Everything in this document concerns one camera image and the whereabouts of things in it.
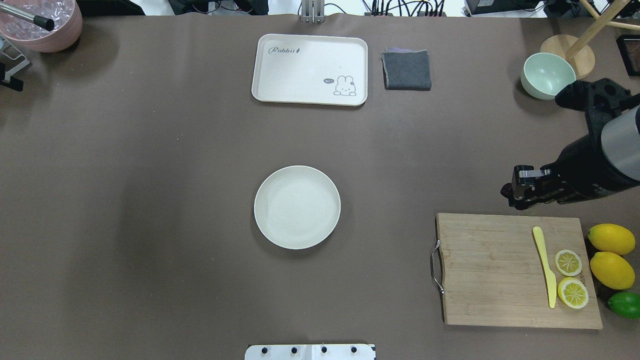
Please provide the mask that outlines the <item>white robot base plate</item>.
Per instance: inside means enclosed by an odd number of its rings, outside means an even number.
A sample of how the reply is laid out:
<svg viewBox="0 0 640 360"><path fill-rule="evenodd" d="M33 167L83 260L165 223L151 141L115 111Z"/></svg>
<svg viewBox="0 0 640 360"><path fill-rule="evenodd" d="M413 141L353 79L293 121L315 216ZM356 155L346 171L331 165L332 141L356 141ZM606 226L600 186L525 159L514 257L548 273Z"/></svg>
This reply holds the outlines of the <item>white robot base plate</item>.
<svg viewBox="0 0 640 360"><path fill-rule="evenodd" d="M247 347L245 360L376 360L374 344L256 344Z"/></svg>

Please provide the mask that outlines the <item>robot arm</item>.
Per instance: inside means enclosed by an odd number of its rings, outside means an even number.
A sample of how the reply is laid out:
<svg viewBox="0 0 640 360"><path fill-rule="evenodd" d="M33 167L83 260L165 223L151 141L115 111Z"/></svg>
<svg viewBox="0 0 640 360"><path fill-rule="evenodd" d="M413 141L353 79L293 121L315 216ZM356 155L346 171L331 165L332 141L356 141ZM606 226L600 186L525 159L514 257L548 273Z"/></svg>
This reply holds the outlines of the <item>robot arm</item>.
<svg viewBox="0 0 640 360"><path fill-rule="evenodd" d="M572 204L606 198L639 185L639 108L611 118L595 114L593 129L565 146L558 158L540 169L517 165L500 190L510 207Z"/></svg>

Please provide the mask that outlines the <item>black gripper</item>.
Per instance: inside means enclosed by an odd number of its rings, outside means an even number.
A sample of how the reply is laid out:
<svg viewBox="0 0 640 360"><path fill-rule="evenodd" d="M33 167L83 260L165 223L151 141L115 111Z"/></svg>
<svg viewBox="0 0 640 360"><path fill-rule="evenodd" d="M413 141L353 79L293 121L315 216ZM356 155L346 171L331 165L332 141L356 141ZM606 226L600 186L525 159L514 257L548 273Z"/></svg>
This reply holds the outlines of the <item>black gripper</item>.
<svg viewBox="0 0 640 360"><path fill-rule="evenodd" d="M547 168L514 166L507 183L507 201L510 207L523 211L541 203L571 204L605 198L631 187L632 178L615 168L601 144L587 134L565 146Z"/></svg>

